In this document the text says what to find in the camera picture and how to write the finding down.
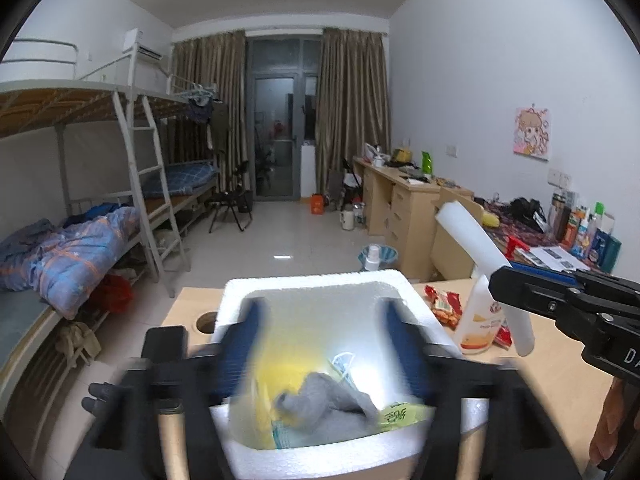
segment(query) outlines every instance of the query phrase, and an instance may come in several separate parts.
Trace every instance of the toiletry bottle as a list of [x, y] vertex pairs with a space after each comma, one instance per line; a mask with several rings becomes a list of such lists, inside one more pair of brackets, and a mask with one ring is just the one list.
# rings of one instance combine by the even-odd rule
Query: toiletry bottle
[[620, 247], [622, 247], [620, 240], [610, 236], [604, 257], [600, 263], [601, 270], [604, 272], [613, 272], [613, 268], [616, 266], [616, 261], [618, 260], [618, 255], [620, 254]]
[[571, 250], [571, 248], [574, 246], [575, 235], [578, 232], [580, 222], [582, 222], [584, 215], [585, 210], [581, 206], [577, 206], [574, 212], [569, 217], [569, 223], [566, 226], [566, 232], [564, 233], [564, 238], [562, 239], [561, 244], [567, 250]]
[[502, 307], [489, 292], [489, 280], [482, 275], [471, 290], [453, 341], [463, 354], [479, 354], [491, 346], [503, 322]]
[[422, 152], [422, 172], [427, 175], [433, 174], [433, 163], [429, 152]]
[[602, 225], [600, 226], [600, 229], [596, 231], [593, 243], [591, 244], [591, 249], [589, 249], [589, 262], [593, 265], [599, 265], [604, 259], [607, 244], [609, 243], [609, 237], [613, 232], [613, 225], [615, 222], [616, 219], [609, 213], [605, 213], [602, 217]]
[[564, 235], [566, 234], [566, 228], [569, 225], [569, 217], [571, 216], [571, 208], [565, 205], [562, 208], [561, 213], [558, 215], [558, 221], [556, 221], [556, 229], [554, 234], [556, 235], [556, 240], [561, 242], [564, 239]]
[[593, 245], [593, 240], [596, 237], [596, 232], [600, 229], [602, 225], [602, 215], [604, 215], [604, 205], [602, 202], [596, 202], [596, 209], [593, 218], [589, 222], [589, 227], [587, 228], [587, 234], [582, 241], [582, 246], [585, 248], [584, 255], [582, 256], [583, 260], [587, 260], [589, 258], [589, 252], [591, 251], [591, 246]]
[[578, 232], [575, 234], [575, 242], [574, 246], [571, 248], [571, 254], [578, 258], [579, 260], [584, 258], [588, 247], [584, 246], [584, 239], [587, 235], [587, 230], [589, 229], [589, 222], [591, 221], [593, 215], [590, 214], [590, 211], [587, 209], [582, 222], [580, 222], [580, 227], [578, 227]]
[[546, 216], [548, 230], [551, 233], [554, 232], [558, 215], [562, 211], [563, 206], [564, 206], [564, 197], [560, 193], [554, 193], [554, 196], [551, 199], [551, 207], [549, 208], [549, 214]]

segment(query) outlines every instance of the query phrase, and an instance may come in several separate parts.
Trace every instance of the anime poster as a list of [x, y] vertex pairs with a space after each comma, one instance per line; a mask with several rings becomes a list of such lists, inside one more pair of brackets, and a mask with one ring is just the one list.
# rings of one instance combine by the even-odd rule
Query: anime poster
[[513, 153], [549, 160], [549, 110], [518, 108]]

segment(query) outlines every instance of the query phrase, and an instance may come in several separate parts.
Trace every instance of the snack bag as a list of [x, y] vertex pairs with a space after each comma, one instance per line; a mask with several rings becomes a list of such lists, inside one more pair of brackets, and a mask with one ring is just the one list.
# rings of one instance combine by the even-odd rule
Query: snack bag
[[432, 286], [425, 286], [424, 293], [427, 297], [433, 315], [444, 326], [455, 330], [462, 317], [460, 295], [455, 292], [443, 292]]
[[511, 348], [511, 331], [509, 330], [506, 321], [502, 324], [500, 330], [498, 330], [494, 339], [494, 345], [498, 345], [500, 348], [504, 348], [505, 350]]

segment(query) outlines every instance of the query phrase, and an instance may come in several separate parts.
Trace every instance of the human hand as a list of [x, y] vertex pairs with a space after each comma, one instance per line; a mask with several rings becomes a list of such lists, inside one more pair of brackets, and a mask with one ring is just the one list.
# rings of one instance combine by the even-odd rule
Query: human hand
[[[600, 420], [589, 446], [589, 458], [593, 465], [611, 458], [618, 445], [618, 432], [625, 413], [624, 387], [625, 381], [614, 378], [604, 399]], [[634, 427], [640, 430], [640, 412], [636, 415]]]

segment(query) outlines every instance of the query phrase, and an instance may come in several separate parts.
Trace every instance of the light switch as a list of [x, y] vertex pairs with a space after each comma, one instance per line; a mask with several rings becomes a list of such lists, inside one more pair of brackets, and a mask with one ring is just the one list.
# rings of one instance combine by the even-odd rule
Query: light switch
[[569, 189], [571, 187], [571, 176], [565, 173], [560, 174], [560, 187], [562, 189]]
[[561, 175], [562, 173], [559, 170], [554, 170], [554, 169], [549, 170], [549, 176], [547, 178], [548, 183], [551, 184], [552, 186], [561, 187], [560, 185]]

